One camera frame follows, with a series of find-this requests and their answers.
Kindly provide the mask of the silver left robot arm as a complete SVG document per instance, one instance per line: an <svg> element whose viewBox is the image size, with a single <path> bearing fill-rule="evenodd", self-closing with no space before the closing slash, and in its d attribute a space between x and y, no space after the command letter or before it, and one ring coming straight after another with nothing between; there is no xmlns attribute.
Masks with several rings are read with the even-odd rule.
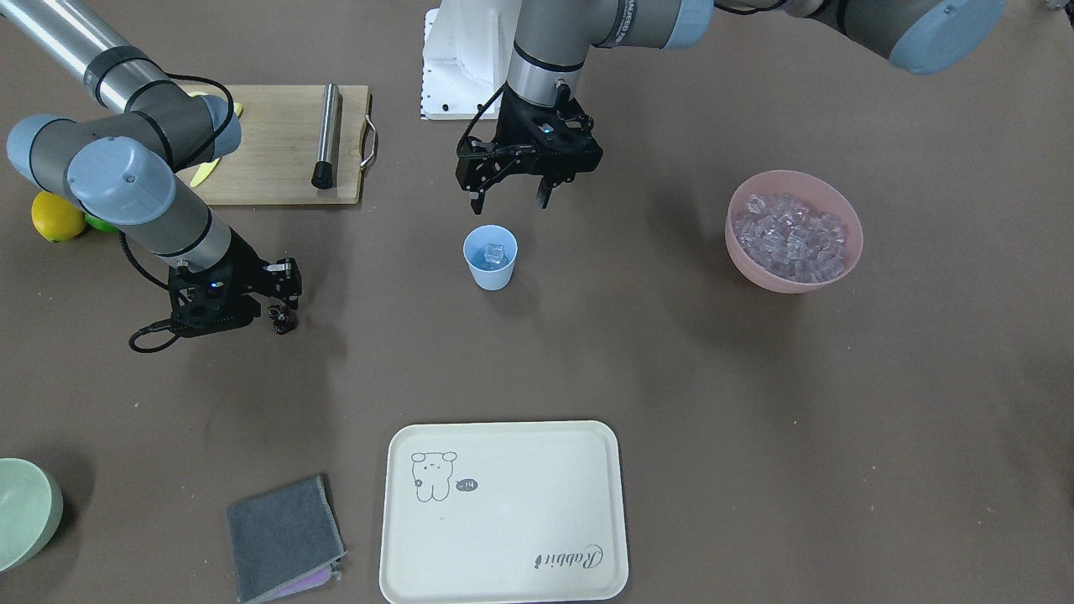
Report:
<svg viewBox="0 0 1074 604"><path fill-rule="evenodd" d="M993 32L1002 1L522 1L490 140L467 129L456 145L456 179L480 215L488 192L513 175L540 179L538 206L601 163L593 118L578 86L593 51L682 51L721 16L779 13L821 23L894 68L917 76L950 69Z"/></svg>

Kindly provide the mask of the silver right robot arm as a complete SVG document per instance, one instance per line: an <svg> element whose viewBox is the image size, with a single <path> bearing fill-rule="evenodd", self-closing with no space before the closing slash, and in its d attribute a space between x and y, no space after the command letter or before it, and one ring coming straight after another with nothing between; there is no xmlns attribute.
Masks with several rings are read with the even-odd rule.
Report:
<svg viewBox="0 0 1074 604"><path fill-rule="evenodd" d="M250 325L258 298L274 299L276 333L295 326L297 262L261 259L178 174L238 149L242 130L229 91L191 96L143 51L81 1L4 1L3 17L83 81L111 115L76 123L28 116L8 135L8 160L25 179L110 222L120 245L137 242L169 267L165 320L129 340L168 332L192 339Z"/></svg>

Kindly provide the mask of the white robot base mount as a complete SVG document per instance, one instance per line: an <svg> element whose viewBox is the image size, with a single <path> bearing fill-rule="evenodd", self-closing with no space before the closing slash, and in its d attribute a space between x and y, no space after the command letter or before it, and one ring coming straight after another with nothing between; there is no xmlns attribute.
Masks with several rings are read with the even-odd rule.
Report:
<svg viewBox="0 0 1074 604"><path fill-rule="evenodd" d="M420 115L426 120L498 119L488 99L505 83L520 1L441 1L425 13Z"/></svg>

